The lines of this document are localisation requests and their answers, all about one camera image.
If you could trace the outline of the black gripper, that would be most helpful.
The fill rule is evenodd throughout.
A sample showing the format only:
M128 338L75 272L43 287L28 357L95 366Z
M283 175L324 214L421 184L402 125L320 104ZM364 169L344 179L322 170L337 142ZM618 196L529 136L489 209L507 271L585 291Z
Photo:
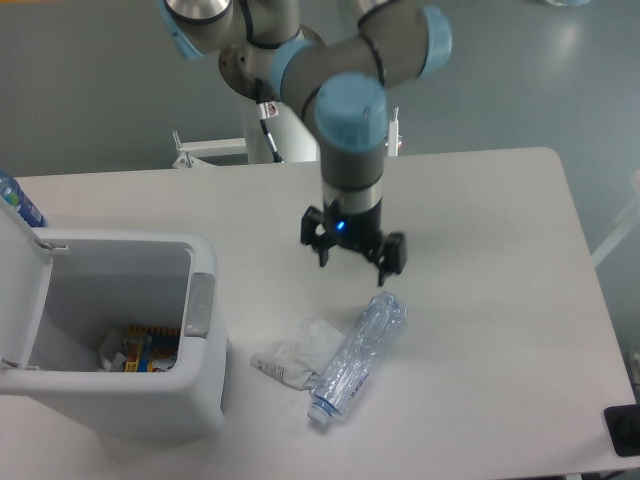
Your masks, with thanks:
M362 254L378 269L377 284L383 286L392 275L400 275L406 265L406 239L403 232L383 235L382 201L371 209L348 214L338 201L324 204L324 213L309 206L301 218L300 242L310 246L324 268L335 246Z

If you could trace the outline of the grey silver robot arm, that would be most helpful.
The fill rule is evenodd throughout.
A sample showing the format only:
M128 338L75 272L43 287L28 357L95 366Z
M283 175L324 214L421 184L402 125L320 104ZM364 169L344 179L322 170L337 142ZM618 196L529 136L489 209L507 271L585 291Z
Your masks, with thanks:
M381 229L387 92L445 66L453 46L445 13L414 1L354 1L356 34L326 45L304 34L296 1L161 1L157 7L184 58L236 48L249 97L285 104L313 136L323 204L305 211L302 243L321 263L341 247L372 263L380 281L400 274L405 236Z

